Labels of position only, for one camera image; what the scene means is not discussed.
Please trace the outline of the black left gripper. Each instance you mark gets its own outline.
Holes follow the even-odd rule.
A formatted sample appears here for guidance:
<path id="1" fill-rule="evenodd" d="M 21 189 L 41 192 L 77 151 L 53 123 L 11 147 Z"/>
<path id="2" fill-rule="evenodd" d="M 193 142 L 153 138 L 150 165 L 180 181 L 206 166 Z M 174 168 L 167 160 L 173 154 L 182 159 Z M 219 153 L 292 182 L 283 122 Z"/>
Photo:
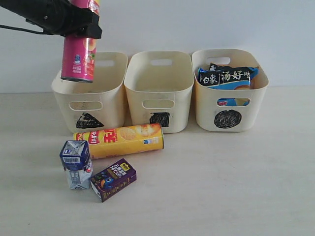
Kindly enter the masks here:
<path id="1" fill-rule="evenodd" d="M 68 0 L 28 0 L 25 16 L 28 22 L 41 27 L 46 33 L 101 39 L 99 16 L 85 7 Z"/>

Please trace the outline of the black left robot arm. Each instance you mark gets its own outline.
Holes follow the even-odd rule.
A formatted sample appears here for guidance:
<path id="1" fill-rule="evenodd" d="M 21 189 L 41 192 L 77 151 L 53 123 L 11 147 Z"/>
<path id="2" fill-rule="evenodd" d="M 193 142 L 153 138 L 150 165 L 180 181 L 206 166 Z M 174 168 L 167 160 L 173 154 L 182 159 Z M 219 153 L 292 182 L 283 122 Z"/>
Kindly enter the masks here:
<path id="1" fill-rule="evenodd" d="M 1 25 L 8 30 L 41 35 L 76 35 L 101 39 L 99 16 L 87 7 L 79 7 L 68 0 L 2 0 L 0 6 L 42 28 L 42 31 Z"/>

